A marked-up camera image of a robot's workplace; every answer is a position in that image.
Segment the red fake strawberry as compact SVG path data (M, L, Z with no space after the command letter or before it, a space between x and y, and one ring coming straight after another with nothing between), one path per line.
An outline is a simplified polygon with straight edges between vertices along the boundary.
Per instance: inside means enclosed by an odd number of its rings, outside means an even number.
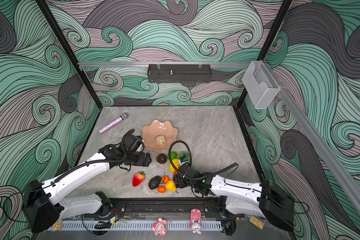
M138 172L133 177L133 187L139 186L145 180L145 173Z

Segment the yellow fake lemon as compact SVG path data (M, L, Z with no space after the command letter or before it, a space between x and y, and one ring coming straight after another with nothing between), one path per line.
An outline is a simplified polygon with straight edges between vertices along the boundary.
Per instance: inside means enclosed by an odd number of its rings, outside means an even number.
M172 163L169 165L170 172L172 173L176 171L173 165L176 167L176 169L180 168L180 162L178 158L172 159Z

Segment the beige fake pear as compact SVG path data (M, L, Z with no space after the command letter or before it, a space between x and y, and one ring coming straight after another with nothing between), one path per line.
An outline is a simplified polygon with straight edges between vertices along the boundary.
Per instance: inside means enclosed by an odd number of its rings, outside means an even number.
M164 136L164 135L157 136L157 138L156 138L157 145L164 146L166 144L166 142L167 142L166 136Z

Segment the dark fake avocado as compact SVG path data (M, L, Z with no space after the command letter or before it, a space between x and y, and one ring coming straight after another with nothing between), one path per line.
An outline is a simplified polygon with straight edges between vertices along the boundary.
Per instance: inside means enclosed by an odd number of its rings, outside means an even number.
M150 181L149 181L149 189L150 190L155 190L159 187L159 185L162 182L162 177L160 176L155 176L153 177Z

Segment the pink scalloped fruit bowl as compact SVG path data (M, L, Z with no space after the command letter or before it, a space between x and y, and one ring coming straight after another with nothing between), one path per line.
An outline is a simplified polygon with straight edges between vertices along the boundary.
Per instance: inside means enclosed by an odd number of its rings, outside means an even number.
M167 142L164 146L159 146L156 143L157 136L166 136ZM169 121L160 122L155 120L149 126L143 127L143 141L145 147L152 151L164 151L167 150L171 144L177 140L178 129L174 128Z

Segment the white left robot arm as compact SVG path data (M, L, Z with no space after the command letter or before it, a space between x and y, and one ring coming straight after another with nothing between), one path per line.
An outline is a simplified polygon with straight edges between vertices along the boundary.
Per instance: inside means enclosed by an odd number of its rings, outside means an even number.
M152 159L144 149L143 138L129 130L118 144L100 148L91 158L57 177L42 183L38 180L29 183L23 194L22 211L31 231L41 233L56 222L76 215L106 217L111 212L112 203L104 193L72 199L67 197L68 194L114 167L130 171L132 166L149 166Z

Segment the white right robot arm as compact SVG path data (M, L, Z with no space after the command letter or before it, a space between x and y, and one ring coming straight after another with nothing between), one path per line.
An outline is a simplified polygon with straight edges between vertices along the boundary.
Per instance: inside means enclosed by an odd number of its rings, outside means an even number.
M275 227L292 232L295 199L277 184L264 180L245 183L230 180L218 173L200 173L189 164L175 168L177 188L191 187L202 196L223 201L222 209L231 215L252 215L266 219Z

